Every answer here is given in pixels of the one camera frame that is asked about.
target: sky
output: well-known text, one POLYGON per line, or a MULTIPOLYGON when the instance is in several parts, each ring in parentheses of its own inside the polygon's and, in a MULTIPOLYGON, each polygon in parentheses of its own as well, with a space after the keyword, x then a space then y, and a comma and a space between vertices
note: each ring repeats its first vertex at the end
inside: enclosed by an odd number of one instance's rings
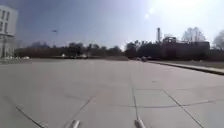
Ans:
POLYGON ((224 29, 223 0, 0 0, 19 12, 16 38, 26 44, 46 41, 124 47, 162 34, 182 38, 199 27, 210 42, 224 29))

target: window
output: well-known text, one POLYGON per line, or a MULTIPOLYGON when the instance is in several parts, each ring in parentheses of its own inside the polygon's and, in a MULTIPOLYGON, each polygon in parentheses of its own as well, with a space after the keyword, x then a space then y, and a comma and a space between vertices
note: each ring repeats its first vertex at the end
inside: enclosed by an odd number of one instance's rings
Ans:
POLYGON ((10 13, 7 12, 6 20, 9 21, 10 13))
POLYGON ((3 22, 1 21, 0 22, 0 32, 2 31, 2 28, 3 28, 3 22))
POLYGON ((2 11, 2 19, 4 20, 5 18, 5 11, 2 11))
POLYGON ((5 33, 7 33, 8 30, 8 23, 5 23, 5 33))

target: smokestack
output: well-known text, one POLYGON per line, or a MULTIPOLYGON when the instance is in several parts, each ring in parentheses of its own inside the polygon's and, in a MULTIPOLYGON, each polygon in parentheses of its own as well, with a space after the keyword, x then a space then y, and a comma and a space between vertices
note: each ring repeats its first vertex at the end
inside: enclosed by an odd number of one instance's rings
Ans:
POLYGON ((161 30, 160 30, 160 28, 157 28, 157 41, 158 42, 161 42, 161 30))

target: white building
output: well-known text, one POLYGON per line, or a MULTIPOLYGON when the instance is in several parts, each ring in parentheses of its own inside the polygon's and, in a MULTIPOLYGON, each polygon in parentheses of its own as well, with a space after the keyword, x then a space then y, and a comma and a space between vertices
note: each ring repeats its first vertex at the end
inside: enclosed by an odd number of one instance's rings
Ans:
POLYGON ((6 39, 5 55, 12 56, 14 51, 14 37, 18 12, 10 7, 0 5, 0 56, 4 38, 6 39))

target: road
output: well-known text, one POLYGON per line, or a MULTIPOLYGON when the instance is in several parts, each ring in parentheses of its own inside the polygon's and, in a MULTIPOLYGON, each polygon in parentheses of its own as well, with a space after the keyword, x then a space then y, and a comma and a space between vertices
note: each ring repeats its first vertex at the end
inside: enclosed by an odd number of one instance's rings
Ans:
POLYGON ((137 61, 0 65, 1 128, 223 128, 223 76, 137 61))

